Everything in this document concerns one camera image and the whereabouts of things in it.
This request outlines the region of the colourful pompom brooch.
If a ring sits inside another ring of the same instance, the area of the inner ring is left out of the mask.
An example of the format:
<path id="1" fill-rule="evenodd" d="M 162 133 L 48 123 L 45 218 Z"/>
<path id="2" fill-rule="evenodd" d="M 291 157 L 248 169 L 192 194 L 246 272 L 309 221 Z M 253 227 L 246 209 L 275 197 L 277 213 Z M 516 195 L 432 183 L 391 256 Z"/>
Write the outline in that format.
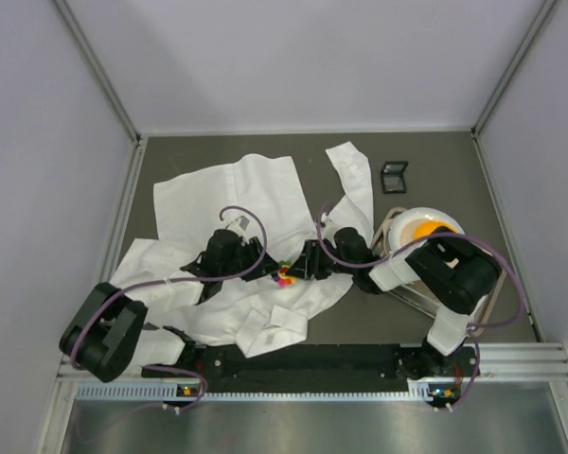
<path id="1" fill-rule="evenodd" d="M 289 261 L 281 261 L 279 263 L 279 269 L 272 274 L 272 279 L 281 288 L 286 288 L 295 284 L 296 279 L 288 274 L 288 270 L 291 267 Z"/>

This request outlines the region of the white shirt garment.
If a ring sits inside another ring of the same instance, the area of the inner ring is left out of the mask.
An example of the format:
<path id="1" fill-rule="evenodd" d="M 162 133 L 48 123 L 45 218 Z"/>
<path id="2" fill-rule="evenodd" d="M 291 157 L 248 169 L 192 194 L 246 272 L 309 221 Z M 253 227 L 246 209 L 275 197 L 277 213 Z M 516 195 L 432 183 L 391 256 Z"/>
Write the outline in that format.
<path id="1" fill-rule="evenodd" d="M 181 268 L 202 252 L 213 233 L 238 216 L 250 224 L 246 238 L 267 235 L 268 254 L 293 261 L 314 224 L 291 157 L 249 154 L 233 164 L 212 166 L 157 183 L 153 188 L 156 239 L 136 239 L 111 277 L 126 288 L 181 277 Z M 148 320 L 172 326 L 209 346 L 234 344 L 248 358 L 304 341 L 311 318 L 336 305 L 352 280 L 335 274 L 281 288 L 269 276 L 252 282 L 227 280 L 201 305 L 187 298 L 192 285 L 139 289 L 129 295 L 146 303 Z"/>

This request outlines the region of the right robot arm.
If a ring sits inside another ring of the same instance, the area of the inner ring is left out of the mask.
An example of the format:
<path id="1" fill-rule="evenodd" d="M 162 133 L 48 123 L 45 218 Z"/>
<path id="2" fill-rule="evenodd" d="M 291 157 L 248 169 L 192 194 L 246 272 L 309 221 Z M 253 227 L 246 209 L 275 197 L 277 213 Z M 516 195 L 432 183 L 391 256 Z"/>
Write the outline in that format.
<path id="1" fill-rule="evenodd" d="M 424 285 L 438 305 L 418 352 L 400 359 L 414 377 L 454 366 L 478 306 L 502 273 L 490 254 L 437 221 L 421 225 L 409 243 L 385 256 L 371 250 L 356 229 L 345 227 L 331 238 L 307 240 L 299 257 L 282 270 L 306 281 L 347 274 L 361 291 L 374 295 L 415 282 Z"/>

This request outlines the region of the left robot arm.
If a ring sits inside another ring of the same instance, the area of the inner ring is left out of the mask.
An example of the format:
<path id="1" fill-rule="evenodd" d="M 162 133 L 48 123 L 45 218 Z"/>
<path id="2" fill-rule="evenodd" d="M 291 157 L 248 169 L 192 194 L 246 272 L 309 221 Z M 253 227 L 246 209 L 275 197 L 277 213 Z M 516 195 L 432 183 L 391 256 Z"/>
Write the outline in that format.
<path id="1" fill-rule="evenodd" d="M 109 383 L 131 364 L 148 317 L 146 303 L 129 294 L 139 289 L 167 285 L 192 285 L 187 300 L 194 306 L 207 302 L 227 280 L 249 282 L 276 271 L 277 263 L 266 251 L 267 235 L 245 238 L 230 229 L 218 229 L 195 260 L 184 265 L 181 277 L 158 279 L 118 288 L 102 282 L 92 288 L 65 328 L 59 348 L 73 367 Z"/>

